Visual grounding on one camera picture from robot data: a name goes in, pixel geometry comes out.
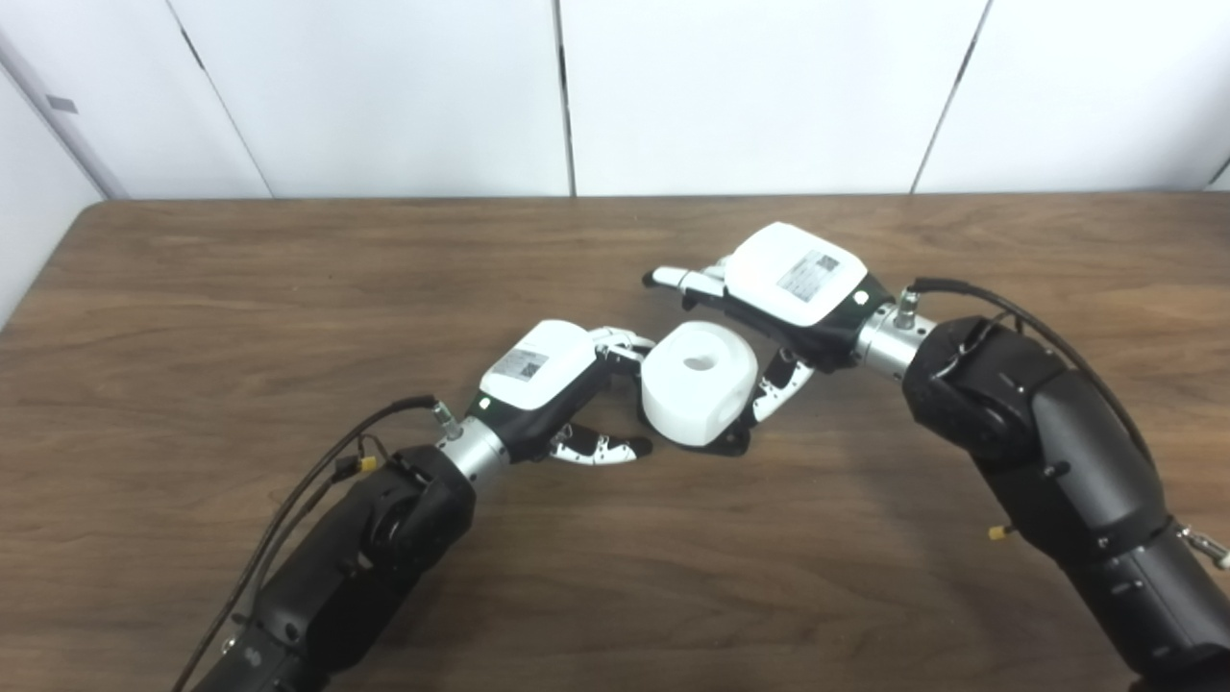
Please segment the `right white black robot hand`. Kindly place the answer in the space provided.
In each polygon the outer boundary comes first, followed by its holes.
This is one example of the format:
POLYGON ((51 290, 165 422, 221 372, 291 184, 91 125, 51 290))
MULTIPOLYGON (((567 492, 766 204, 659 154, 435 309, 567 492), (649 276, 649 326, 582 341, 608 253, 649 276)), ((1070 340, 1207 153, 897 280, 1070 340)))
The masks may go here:
POLYGON ((787 222, 752 234, 704 270, 659 265, 642 284, 676 290, 683 307, 718 310, 776 343, 740 415, 748 429, 795 398, 814 372, 859 366, 862 329, 895 302, 857 256, 787 222))

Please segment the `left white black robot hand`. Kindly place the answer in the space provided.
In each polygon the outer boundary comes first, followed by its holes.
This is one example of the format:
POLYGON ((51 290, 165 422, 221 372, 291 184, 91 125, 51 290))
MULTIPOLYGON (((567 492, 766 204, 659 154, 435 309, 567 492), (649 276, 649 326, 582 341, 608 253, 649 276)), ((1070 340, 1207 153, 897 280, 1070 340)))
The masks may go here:
POLYGON ((577 413, 615 377, 637 381, 656 345, 613 327, 585 329, 542 320, 483 372, 466 419, 483 424, 494 451, 510 465, 558 458, 576 465, 621 465, 646 458, 645 436, 610 436, 576 422, 577 413))

